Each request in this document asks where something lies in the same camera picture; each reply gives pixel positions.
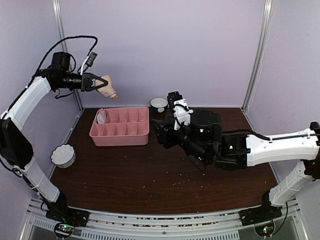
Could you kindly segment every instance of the dark brown wooden table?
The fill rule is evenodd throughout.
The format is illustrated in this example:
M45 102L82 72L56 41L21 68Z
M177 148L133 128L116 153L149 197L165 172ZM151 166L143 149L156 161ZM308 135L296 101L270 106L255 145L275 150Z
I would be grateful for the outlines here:
M240 109L210 110L222 115L226 131L250 128ZM200 172L180 147L159 145L152 128L145 146L97 147L89 136L96 112L86 109L69 139L74 164L56 168L51 179L72 207L127 214L214 212L259 205L262 194L277 185L267 163Z

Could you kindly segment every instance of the black pot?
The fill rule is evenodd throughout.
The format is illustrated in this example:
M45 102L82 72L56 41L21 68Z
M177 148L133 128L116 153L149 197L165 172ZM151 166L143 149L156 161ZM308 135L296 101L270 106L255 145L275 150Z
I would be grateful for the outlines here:
M162 97L156 97L150 101L150 108L154 113L164 113L168 108L168 101Z

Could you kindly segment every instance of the pink storage box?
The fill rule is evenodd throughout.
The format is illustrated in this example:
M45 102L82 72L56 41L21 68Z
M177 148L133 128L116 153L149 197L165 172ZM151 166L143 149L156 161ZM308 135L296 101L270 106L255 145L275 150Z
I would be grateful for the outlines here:
M98 114L104 124L98 123ZM149 108L99 109L89 135L98 147L146 145L149 141Z

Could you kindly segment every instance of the scalloped bowl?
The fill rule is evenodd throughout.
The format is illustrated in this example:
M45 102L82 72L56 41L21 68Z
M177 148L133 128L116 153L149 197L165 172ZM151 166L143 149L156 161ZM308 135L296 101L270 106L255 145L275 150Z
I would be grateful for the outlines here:
M75 150L68 144L58 146L51 155L51 162L61 169L70 167L75 162L75 159Z

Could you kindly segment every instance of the beige object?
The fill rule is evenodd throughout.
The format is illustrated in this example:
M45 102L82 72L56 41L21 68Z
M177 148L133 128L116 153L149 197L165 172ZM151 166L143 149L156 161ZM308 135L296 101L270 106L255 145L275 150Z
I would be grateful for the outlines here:
M105 76L102 76L101 78L104 79L104 80L107 80L108 81L108 85L97 89L97 91L99 93L101 93L105 97L109 97L112 100L116 100L118 98L118 95L117 95L117 92L114 90L114 88L112 86L111 77L109 75L105 75ZM99 86L101 84L103 84L102 81L100 81L98 79L95 80L95 85L96 86Z

